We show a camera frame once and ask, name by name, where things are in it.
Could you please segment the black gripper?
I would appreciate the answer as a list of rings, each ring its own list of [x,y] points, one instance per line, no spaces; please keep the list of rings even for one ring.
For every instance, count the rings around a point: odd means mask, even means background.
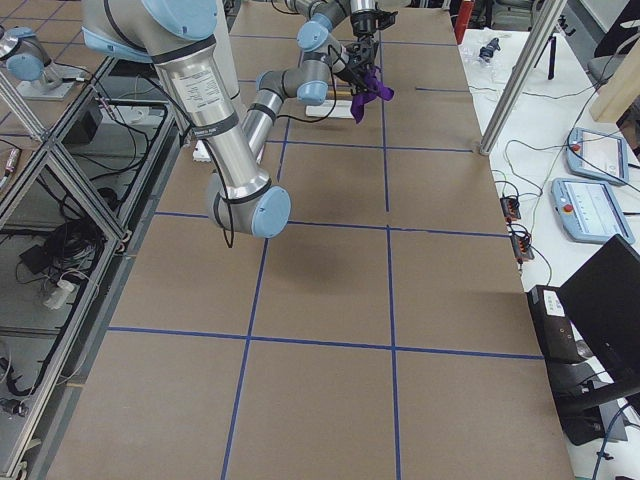
[[[352,12],[350,23],[354,36],[373,36],[395,24],[398,12],[388,12],[377,8]]]
[[[379,91],[375,59],[378,42],[354,42],[345,46],[340,57],[344,68],[337,76],[346,82],[353,94]]]

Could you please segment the spare robot arm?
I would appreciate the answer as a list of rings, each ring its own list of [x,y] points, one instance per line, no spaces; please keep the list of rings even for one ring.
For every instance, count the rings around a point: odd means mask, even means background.
[[[136,63],[186,58],[223,37],[216,1],[86,1],[82,8],[86,46]],[[394,25],[395,13],[374,1],[289,1],[286,8],[306,19],[296,37],[305,58],[327,63],[358,95],[374,92],[375,35]],[[23,27],[2,31],[1,59],[23,81],[44,78],[53,63]]]

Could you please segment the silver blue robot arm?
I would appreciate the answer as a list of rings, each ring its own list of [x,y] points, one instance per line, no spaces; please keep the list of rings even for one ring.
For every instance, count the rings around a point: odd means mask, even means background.
[[[356,38],[373,37],[378,31],[395,24],[398,11],[390,11],[373,0],[283,1],[287,12],[299,14],[308,21],[322,24],[332,31],[348,20]]]
[[[231,91],[233,58],[215,53],[227,37],[217,1],[85,1],[86,45],[104,55],[154,66],[168,98],[201,141],[216,171],[207,190],[207,212],[226,234],[272,238],[286,226],[291,200],[258,163],[258,154],[283,103],[295,98],[320,105],[334,78],[347,82],[353,114],[381,95],[374,65],[375,35],[395,21],[374,1],[289,1],[305,17],[297,36],[302,62],[264,73],[244,114]]]

